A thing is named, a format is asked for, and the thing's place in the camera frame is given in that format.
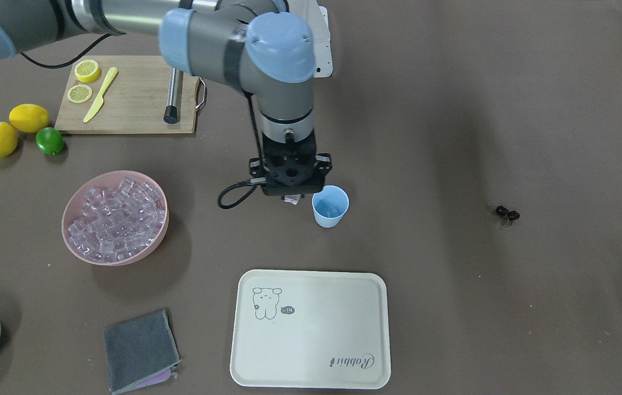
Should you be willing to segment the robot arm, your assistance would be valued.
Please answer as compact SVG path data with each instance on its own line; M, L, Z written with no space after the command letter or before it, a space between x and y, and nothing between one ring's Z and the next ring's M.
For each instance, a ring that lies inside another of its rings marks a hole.
M251 180L268 196L322 191L314 136L314 35L286 1L0 1L0 60L83 33L158 38L168 65L257 100Z

